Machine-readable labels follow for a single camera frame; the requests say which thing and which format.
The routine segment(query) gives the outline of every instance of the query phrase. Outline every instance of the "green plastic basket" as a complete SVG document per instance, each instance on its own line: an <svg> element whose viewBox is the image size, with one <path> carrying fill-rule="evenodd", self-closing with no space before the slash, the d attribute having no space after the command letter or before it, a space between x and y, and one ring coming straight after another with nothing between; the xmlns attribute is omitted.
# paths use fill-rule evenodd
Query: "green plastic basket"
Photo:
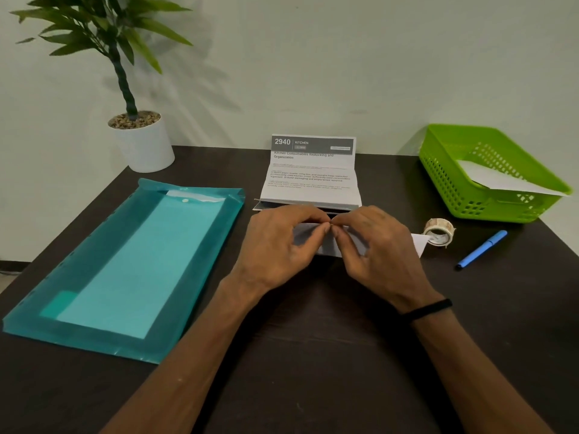
<svg viewBox="0 0 579 434"><path fill-rule="evenodd" d="M489 189L471 181L457 160L491 167L567 195L573 191L495 128L429 125L419 157L448 210L457 218L529 223L561 198Z"/></svg>

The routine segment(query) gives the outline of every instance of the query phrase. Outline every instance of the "twisted plant stem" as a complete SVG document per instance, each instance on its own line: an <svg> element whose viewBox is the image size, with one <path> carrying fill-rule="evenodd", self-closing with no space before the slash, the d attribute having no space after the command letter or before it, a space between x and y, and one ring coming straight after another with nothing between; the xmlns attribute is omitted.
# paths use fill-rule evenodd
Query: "twisted plant stem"
<svg viewBox="0 0 579 434"><path fill-rule="evenodd" d="M120 63L119 50L116 46L116 41L111 41L109 44L109 59L115 67L116 76L119 78L119 87L125 102L127 103L127 116L130 121L135 121L138 117L137 106L135 105L135 98L128 87L127 73Z"/></svg>

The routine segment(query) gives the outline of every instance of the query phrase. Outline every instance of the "person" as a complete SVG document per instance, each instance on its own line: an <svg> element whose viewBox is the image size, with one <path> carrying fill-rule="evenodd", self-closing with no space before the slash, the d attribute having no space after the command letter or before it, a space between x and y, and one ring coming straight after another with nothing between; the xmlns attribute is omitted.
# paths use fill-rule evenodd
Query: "person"
<svg viewBox="0 0 579 434"><path fill-rule="evenodd" d="M293 244L293 227L307 220L320 225L298 247ZM365 256L358 254L343 226L352 226L367 241ZM306 268L330 230L347 273L399 313L444 299L430 285L409 230L377 207L361 207L332 220L306 205L261 211L251 218L239 258L206 309L102 432L189 433L245 315L266 292ZM552 433L450 308L411 325L467 433Z"/></svg>

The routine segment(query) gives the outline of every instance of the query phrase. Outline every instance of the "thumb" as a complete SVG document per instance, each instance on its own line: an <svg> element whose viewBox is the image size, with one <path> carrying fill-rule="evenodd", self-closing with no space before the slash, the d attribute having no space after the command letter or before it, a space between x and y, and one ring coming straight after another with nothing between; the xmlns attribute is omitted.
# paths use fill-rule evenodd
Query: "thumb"
<svg viewBox="0 0 579 434"><path fill-rule="evenodd" d="M362 277L364 263L360 258L358 248L356 248L354 241L342 227L332 225L332 234L336 238L337 247L340 249L340 253L342 253L346 271L353 279L356 279L359 282Z"/></svg>
<svg viewBox="0 0 579 434"><path fill-rule="evenodd" d="M321 225L318 225L312 235L308 238L308 240L301 246L297 247L297 255L301 262L304 265L308 265L309 262L312 261L314 258L315 252L318 251L318 248L322 246L322 242L324 241L324 237L329 232L329 222L324 222Z"/></svg>

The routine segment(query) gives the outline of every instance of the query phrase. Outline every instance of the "blue marker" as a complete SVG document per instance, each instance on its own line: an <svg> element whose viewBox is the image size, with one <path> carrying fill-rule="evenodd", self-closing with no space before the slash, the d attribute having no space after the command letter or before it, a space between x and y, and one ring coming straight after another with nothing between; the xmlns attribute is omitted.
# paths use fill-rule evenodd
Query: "blue marker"
<svg viewBox="0 0 579 434"><path fill-rule="evenodd" d="M475 260L478 256L480 256L482 253L484 253L484 252L487 251L490 247L492 247L494 244L496 244L499 240L501 240L502 238L504 238L506 235L507 235L507 232L506 232L505 230L501 230L500 232L496 233L492 238L487 239L484 244L482 244L480 247L478 247L477 249L475 249L472 253L470 253L469 255L467 255L463 260L461 260L456 267L459 268L459 269L460 269L460 268L464 268L464 267L467 266L470 262L472 262L472 261Z"/></svg>

